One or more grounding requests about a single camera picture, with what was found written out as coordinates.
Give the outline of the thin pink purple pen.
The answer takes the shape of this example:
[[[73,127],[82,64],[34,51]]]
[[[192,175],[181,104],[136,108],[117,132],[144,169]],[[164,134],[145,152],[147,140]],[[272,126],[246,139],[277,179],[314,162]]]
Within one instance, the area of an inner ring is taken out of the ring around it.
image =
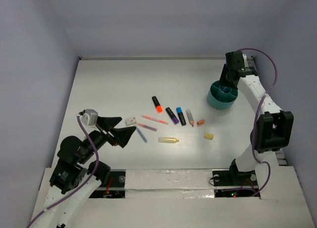
[[[138,123],[137,124],[139,127],[142,127],[142,128],[145,128],[145,129],[148,129],[148,130],[151,130],[151,131],[155,131],[157,132],[157,128],[154,128],[154,127],[151,127],[151,126],[148,126],[148,125],[145,125],[145,124],[141,124],[141,123]]]

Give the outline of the orange black highlighter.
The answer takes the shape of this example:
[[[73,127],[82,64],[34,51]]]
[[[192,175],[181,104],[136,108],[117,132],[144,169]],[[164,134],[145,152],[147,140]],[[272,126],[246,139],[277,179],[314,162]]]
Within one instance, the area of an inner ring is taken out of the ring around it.
[[[154,103],[154,106],[155,106],[155,108],[156,108],[156,111],[157,111],[158,113],[161,113],[161,112],[163,111],[163,109],[162,109],[162,107],[161,107],[161,105],[160,105],[160,103],[159,103],[157,97],[156,97],[156,96],[152,96],[152,101],[153,101],[153,103]]]

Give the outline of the grey marker orange tip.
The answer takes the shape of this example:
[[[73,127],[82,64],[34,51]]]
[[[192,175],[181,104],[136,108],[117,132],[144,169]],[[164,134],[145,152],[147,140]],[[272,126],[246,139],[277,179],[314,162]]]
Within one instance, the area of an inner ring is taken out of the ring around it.
[[[186,115],[187,115],[189,124],[193,127],[194,126],[194,119],[193,119],[193,116],[192,116],[190,109],[186,110]]]

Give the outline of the purple black highlighter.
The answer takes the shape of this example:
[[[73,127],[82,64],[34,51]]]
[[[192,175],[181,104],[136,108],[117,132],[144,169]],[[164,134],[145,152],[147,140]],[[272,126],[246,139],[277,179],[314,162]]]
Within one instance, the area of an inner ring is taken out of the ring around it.
[[[176,117],[174,112],[170,109],[170,107],[167,107],[165,109],[165,111],[167,112],[167,114],[169,115],[170,119],[173,121],[174,124],[178,124],[179,123],[178,118]]]

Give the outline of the blue black highlighter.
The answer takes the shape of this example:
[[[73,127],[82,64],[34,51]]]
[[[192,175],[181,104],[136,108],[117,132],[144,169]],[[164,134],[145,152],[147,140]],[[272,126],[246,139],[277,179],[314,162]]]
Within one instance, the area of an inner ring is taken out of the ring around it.
[[[185,126],[186,125],[186,120],[185,120],[185,117],[184,117],[182,109],[180,107],[177,107],[176,108],[176,112],[177,112],[177,115],[178,115],[178,118],[179,118],[179,121],[180,121],[181,125]]]

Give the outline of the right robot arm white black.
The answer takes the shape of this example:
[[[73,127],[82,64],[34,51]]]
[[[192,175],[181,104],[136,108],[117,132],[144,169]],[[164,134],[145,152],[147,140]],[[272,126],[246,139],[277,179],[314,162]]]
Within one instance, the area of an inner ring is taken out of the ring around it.
[[[229,181],[240,184],[262,163],[267,152],[275,152],[288,146],[294,116],[272,100],[270,89],[263,87],[257,71],[248,66],[242,51],[226,53],[225,57],[220,85],[240,91],[255,112],[250,145],[229,167]]]

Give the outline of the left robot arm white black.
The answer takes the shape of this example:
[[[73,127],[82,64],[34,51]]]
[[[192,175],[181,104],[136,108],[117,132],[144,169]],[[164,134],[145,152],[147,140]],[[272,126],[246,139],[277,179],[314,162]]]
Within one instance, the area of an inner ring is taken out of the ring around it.
[[[76,117],[86,138],[62,140],[44,208],[28,224],[30,228],[72,227],[92,193],[111,183],[111,168],[100,161],[98,150],[105,143],[125,147],[136,130],[135,126],[116,128],[121,117],[100,117],[94,110],[84,110]]]

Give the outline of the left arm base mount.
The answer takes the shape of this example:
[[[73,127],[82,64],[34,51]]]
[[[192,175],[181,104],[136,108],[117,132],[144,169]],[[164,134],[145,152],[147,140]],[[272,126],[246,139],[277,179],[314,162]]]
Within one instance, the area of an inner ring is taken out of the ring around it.
[[[106,184],[102,184],[91,195],[90,198],[125,198],[126,170],[110,171],[110,177]]]

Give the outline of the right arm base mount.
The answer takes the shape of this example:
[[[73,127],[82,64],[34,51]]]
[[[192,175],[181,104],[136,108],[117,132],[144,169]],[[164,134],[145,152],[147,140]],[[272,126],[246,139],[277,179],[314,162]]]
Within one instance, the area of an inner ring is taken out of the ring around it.
[[[215,187],[216,197],[261,197],[255,167],[242,171],[234,159],[227,170],[215,170],[208,179],[208,184]]]

